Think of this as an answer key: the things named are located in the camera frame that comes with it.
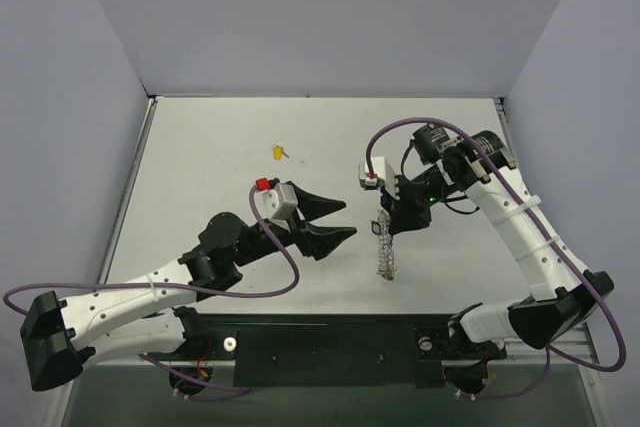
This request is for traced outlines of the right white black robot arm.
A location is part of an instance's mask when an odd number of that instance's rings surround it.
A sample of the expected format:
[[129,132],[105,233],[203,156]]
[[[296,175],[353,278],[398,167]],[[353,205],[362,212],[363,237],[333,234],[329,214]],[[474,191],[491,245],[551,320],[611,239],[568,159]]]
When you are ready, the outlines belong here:
[[429,120],[414,132],[410,146],[425,167],[412,179],[373,156],[371,146],[360,166],[361,186],[381,194],[391,235],[427,228],[432,207],[458,193],[485,215],[528,289],[521,299],[478,302],[450,316],[446,341],[453,353],[468,356],[484,343],[505,338],[544,349],[596,309],[606,309],[612,278],[592,271],[561,239],[496,133],[468,135]]

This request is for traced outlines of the metal disc keyring holder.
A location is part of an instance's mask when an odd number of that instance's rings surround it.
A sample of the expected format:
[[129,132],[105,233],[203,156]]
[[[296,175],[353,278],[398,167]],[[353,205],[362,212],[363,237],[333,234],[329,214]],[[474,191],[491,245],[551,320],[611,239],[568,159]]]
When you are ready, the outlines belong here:
[[395,279],[396,267],[390,221],[389,213],[380,209],[376,217],[370,221],[370,231],[377,240],[377,274],[392,282]]

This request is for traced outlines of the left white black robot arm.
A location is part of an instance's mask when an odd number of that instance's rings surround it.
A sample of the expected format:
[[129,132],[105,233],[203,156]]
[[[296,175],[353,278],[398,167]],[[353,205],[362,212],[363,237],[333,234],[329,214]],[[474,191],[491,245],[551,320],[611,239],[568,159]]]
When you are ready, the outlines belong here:
[[[211,297],[266,299],[292,291],[300,270],[289,252],[320,261],[355,236],[356,228],[315,225],[315,220],[345,209],[341,200],[324,198],[295,183],[261,179],[249,194],[263,194],[268,214],[254,201],[252,225],[238,215],[214,215],[194,248],[162,267],[126,282],[71,284],[74,295],[62,297],[63,284],[36,284],[38,291],[20,327],[30,385],[35,392],[61,387],[87,367],[109,357],[177,352],[200,355],[206,335],[194,304]],[[241,268],[280,253],[292,269],[290,284],[267,292],[236,292]]]

